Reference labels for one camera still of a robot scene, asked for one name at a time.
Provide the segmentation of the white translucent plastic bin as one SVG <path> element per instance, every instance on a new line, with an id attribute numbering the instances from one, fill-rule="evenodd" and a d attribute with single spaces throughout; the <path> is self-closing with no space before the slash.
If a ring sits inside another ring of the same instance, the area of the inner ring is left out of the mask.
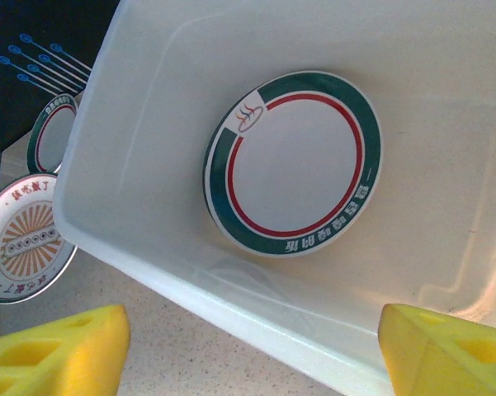
<path id="1" fill-rule="evenodd" d="M 207 210 L 210 137 L 288 73 L 371 102 L 383 161 L 340 237 L 299 257 L 227 239 Z M 121 0 L 59 174 L 59 230 L 345 394 L 391 396 L 387 304 L 496 328 L 496 0 Z"/>

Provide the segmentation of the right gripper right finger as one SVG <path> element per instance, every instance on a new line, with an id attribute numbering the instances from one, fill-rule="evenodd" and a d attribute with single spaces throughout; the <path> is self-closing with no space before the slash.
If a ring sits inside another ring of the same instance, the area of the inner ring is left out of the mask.
<path id="1" fill-rule="evenodd" d="M 387 304 L 378 342 L 395 396 L 496 396 L 496 328 Z"/>

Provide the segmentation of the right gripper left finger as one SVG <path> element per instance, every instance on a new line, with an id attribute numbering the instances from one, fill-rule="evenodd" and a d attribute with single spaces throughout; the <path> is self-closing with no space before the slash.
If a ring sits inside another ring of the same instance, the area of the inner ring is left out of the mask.
<path id="1" fill-rule="evenodd" d="M 129 347 L 122 304 L 0 336 L 0 396 L 116 396 Z"/>

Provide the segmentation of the green rim red ring plate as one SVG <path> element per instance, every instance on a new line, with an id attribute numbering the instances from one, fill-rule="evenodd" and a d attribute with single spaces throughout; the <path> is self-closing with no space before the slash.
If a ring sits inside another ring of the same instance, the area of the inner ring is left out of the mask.
<path id="1" fill-rule="evenodd" d="M 379 181 L 380 122 L 365 94 L 306 70 L 241 97 L 210 137 L 205 204 L 220 232 L 247 252 L 299 257 L 359 218 Z"/>
<path id="2" fill-rule="evenodd" d="M 75 97 L 63 93 L 52 98 L 37 116 L 27 146 L 29 173 L 58 173 L 78 112 Z"/>

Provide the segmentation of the orange sunburst plate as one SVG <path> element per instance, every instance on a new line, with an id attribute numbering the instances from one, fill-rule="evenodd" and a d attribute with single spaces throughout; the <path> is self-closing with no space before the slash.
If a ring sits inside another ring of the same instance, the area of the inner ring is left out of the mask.
<path id="1" fill-rule="evenodd" d="M 20 177 L 0 190 L 0 304 L 19 304 L 49 289 L 77 247 L 54 222 L 57 175 Z"/>

